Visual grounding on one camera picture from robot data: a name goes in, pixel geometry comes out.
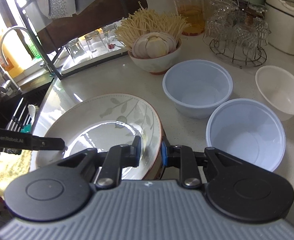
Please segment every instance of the metal faucet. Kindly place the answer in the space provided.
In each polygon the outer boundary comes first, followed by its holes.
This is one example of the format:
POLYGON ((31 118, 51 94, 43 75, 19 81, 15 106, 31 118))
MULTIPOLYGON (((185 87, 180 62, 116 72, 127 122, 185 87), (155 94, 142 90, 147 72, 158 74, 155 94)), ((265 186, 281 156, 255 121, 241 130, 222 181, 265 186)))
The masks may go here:
POLYGON ((5 36, 12 30, 22 30, 22 31, 25 31, 28 36, 30 37, 31 41, 34 43, 36 49, 38 50, 40 56, 42 57, 44 63, 41 65, 43 68, 45 68, 45 70, 47 70, 50 74, 53 74, 56 70, 54 64, 51 62, 51 60, 49 59, 48 55, 44 52, 42 46, 40 45, 39 41, 36 39, 36 37, 34 36, 34 33, 31 34, 27 28, 25 27, 21 27, 21 26, 13 26, 13 27, 10 27, 5 33, 4 35, 2 36, 1 40, 0 40, 0 56, 2 58, 2 60, 4 61, 4 63, 6 65, 8 65, 8 62, 7 60, 5 59, 5 56, 4 56, 4 52, 3 52, 3 42, 4 42, 4 38, 5 36))

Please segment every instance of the yellow cloth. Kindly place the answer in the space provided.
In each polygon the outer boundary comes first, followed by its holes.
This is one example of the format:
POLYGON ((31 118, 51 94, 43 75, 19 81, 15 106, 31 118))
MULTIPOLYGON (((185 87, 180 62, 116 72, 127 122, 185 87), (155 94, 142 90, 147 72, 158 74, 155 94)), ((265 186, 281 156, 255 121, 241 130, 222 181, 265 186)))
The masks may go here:
POLYGON ((31 160, 31 151, 22 150, 20 155, 0 154, 0 196, 4 198, 4 191, 17 177, 28 173, 31 160))

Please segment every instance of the plastic jar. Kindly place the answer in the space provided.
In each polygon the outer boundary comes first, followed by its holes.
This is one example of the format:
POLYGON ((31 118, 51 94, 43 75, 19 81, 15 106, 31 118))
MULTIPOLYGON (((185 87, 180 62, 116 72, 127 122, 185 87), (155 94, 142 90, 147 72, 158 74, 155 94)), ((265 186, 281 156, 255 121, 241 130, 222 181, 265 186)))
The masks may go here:
POLYGON ((186 18, 191 24, 183 31, 183 35, 196 36, 204 31, 205 22, 203 19, 201 0, 174 0, 178 14, 186 18))

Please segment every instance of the onion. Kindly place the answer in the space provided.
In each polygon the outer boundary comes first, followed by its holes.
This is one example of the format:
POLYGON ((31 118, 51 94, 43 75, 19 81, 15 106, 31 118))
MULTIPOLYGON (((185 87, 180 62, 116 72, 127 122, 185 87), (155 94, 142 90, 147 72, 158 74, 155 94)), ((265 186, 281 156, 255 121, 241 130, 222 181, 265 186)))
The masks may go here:
POLYGON ((135 41, 132 53, 135 58, 156 58, 175 51, 176 46, 176 40, 168 33, 147 33, 135 41))

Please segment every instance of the round black disc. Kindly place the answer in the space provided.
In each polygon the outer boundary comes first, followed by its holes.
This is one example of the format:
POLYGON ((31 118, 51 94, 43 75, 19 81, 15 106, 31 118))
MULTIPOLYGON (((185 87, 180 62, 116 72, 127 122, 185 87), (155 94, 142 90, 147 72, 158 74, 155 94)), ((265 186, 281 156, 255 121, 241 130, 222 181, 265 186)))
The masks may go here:
POLYGON ((265 223, 287 213, 294 199, 284 178, 256 166, 225 167, 208 183, 206 196, 222 214, 242 222, 265 223))
POLYGON ((75 169, 56 165, 15 179, 5 191, 6 205, 15 216, 39 222, 76 213, 90 196, 88 182, 75 169))

